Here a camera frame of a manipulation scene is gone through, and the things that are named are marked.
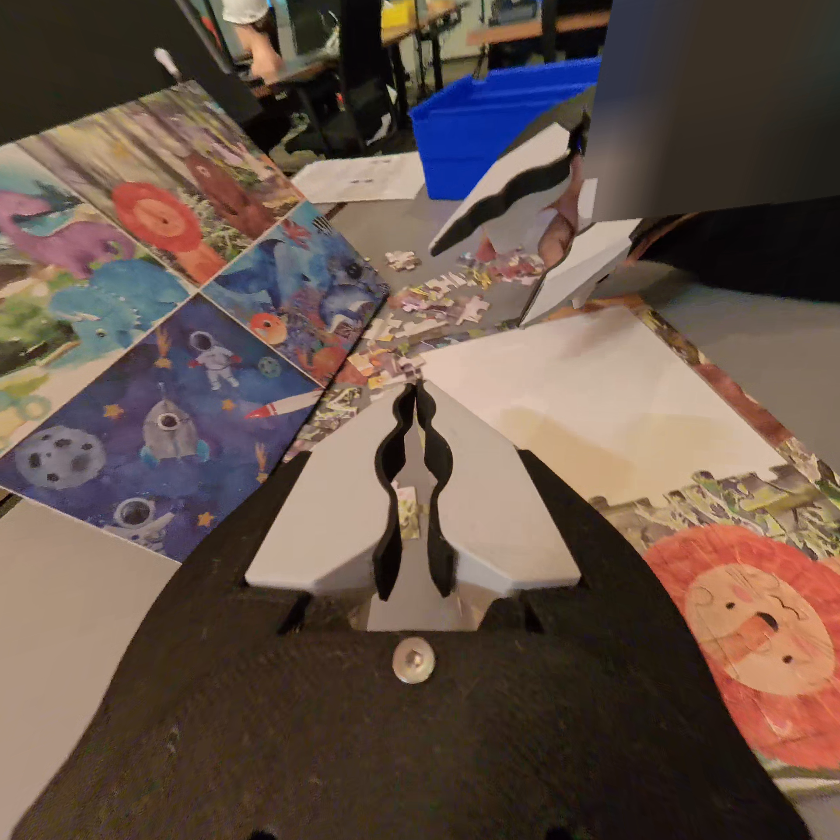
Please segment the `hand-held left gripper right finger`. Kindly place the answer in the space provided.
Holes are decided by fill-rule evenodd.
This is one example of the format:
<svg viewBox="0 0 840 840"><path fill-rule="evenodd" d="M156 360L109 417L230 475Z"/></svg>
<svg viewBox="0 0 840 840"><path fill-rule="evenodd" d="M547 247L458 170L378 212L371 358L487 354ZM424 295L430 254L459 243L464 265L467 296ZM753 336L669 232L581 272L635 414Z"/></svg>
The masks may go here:
<svg viewBox="0 0 840 840"><path fill-rule="evenodd" d="M423 462L434 478L427 560L441 596L477 630L499 600L571 588L581 570L522 452L436 384L416 386Z"/></svg>

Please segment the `blue bin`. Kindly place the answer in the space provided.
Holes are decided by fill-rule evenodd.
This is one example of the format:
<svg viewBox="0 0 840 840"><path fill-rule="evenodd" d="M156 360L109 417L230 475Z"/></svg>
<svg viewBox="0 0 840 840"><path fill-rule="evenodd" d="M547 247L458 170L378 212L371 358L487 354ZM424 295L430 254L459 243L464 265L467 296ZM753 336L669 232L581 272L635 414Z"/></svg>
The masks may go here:
<svg viewBox="0 0 840 840"><path fill-rule="evenodd" d="M463 77L410 112L432 200L467 197L494 161L540 114L596 84L600 57Z"/></svg>

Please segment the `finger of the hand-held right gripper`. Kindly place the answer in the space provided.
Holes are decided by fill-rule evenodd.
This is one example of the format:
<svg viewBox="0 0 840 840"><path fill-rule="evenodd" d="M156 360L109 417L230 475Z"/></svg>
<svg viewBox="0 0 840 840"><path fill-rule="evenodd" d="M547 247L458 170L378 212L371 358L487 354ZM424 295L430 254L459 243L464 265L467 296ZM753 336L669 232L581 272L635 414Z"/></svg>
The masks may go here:
<svg viewBox="0 0 840 840"><path fill-rule="evenodd" d="M566 257L543 273L518 327L527 328L563 307L582 310L596 286L627 257L641 223L641 218L600 222L579 234Z"/></svg>
<svg viewBox="0 0 840 840"><path fill-rule="evenodd" d="M503 154L428 244L440 256L481 234L497 252L530 249L557 212L550 208L572 183L572 160L585 152L589 114L568 129L549 122Z"/></svg>

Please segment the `black panel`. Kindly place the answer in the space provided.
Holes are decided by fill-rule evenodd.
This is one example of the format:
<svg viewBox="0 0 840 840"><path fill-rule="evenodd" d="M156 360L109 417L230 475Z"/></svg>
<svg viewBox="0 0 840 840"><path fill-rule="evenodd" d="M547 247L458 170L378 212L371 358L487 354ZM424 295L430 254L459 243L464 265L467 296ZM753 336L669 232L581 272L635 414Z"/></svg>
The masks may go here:
<svg viewBox="0 0 840 840"><path fill-rule="evenodd" d="M173 86L157 49L237 124L261 114L190 2L2 1L2 144Z"/></svg>

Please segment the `person's right hand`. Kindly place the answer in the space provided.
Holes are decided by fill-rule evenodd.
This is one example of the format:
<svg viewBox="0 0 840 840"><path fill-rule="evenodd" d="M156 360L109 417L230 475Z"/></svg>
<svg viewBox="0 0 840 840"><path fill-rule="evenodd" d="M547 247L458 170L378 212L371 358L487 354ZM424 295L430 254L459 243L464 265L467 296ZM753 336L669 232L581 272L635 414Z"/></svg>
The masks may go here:
<svg viewBox="0 0 840 840"><path fill-rule="evenodd" d="M583 183L582 159L576 155L570 163L567 186L543 209L543 213L548 214L548 223L538 242L538 254L546 270L556 267L566 257L578 233Z"/></svg>

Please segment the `wooden workbench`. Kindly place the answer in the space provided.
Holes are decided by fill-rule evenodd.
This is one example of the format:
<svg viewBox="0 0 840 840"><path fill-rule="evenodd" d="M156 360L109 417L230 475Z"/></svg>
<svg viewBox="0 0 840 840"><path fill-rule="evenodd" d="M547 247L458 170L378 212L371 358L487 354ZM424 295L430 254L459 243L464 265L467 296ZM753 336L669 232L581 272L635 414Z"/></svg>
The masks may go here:
<svg viewBox="0 0 840 840"><path fill-rule="evenodd" d="M609 24L610 16L611 11L604 9L557 17L549 24L553 28L553 36L548 37L545 42L547 46L541 53L542 61L545 64L556 61L557 52L554 47L557 35L605 28ZM543 42L543 25L541 19L534 17L515 24L487 25L474 28L468 32L466 44L484 49L494 45L510 44L536 38L540 38L541 43Z"/></svg>
<svg viewBox="0 0 840 840"><path fill-rule="evenodd" d="M392 67L403 67L400 44L412 40L416 47L428 43L435 75L443 70L442 37L457 27L470 1L383 2L381 41Z"/></svg>

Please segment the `person's right forearm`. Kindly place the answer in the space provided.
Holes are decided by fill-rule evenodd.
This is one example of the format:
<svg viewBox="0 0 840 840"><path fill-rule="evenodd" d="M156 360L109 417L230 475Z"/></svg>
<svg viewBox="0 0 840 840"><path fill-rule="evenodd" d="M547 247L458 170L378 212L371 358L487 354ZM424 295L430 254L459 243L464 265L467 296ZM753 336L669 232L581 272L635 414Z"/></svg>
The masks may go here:
<svg viewBox="0 0 840 840"><path fill-rule="evenodd" d="M839 302L838 202L686 214L639 234L628 260L670 266L703 286Z"/></svg>

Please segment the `illustrated puzzle box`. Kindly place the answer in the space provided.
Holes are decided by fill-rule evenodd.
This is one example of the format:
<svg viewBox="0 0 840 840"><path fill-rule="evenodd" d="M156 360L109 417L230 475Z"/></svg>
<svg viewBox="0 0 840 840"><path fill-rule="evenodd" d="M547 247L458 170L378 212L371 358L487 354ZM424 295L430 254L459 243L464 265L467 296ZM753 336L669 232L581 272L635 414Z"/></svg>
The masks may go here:
<svg viewBox="0 0 840 840"><path fill-rule="evenodd" d="M300 449L387 284L192 80L1 158L2 500L185 560Z"/></svg>

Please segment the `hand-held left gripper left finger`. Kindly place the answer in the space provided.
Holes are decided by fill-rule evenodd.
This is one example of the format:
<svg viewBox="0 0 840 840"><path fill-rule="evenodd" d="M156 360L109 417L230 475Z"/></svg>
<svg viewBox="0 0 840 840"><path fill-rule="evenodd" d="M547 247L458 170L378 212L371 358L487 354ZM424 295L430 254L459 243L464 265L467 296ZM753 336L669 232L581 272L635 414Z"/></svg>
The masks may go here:
<svg viewBox="0 0 840 840"><path fill-rule="evenodd" d="M416 389L397 386L295 457L292 488L246 573L255 590L295 597L284 631L306 615L347 610L353 628L414 629L417 606L395 595L403 537L394 479L406 465Z"/></svg>

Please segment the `pile of puzzle pieces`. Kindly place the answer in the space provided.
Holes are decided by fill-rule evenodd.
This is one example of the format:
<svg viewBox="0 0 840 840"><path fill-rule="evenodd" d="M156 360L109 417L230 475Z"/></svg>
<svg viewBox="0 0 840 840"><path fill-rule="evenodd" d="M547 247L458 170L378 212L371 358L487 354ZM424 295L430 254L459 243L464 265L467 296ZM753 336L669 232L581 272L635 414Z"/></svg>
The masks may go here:
<svg viewBox="0 0 840 840"><path fill-rule="evenodd" d="M393 292L333 383L378 392L423 376L426 354L515 328L543 274L535 253L490 261L466 253L453 270Z"/></svg>

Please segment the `puzzle tray with printed frame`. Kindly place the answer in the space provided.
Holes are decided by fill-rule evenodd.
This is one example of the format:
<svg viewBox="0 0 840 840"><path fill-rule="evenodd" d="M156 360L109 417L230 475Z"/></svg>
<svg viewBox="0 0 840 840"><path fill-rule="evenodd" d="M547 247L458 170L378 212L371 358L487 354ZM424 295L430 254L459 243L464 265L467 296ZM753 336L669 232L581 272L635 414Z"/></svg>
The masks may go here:
<svg viewBox="0 0 840 840"><path fill-rule="evenodd" d="M584 693L574 719L606 718L630 736L665 715L687 728L694 763L705 753L740 774L750 754L794 805L804 810L838 794L794 801L777 785L748 745L725 704L686 620L642 555L590 503L646 498L655 505L694 474L717 478L767 476L784 464L804 466L791 434L755 419L758 407L712 364L678 360L672 333L627 308L606 308L488 339L458 343L426 355L423 376L397 386L431 382L494 427L520 451L554 522L581 570L571 588L527 591L499 600L477 630L465 627L455 598L443 598L429 573L427 524L434 478L424 464L424 431L416 416L405 437L406 465L394 479L403 540L395 595L416 605L425 634L401 642L394 671L408 684L425 681L435 665L447 674L441 631L490 628L507 617L517 628L529 621L581 654L573 689Z"/></svg>

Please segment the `white paper sheet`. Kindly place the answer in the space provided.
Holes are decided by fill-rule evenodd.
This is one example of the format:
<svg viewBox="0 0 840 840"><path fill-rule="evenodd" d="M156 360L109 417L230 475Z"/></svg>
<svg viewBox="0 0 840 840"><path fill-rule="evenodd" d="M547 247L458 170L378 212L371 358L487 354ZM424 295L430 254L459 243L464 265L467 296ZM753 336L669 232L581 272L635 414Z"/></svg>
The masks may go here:
<svg viewBox="0 0 840 840"><path fill-rule="evenodd" d="M292 184L312 204L411 201L425 185L419 153L316 161Z"/></svg>

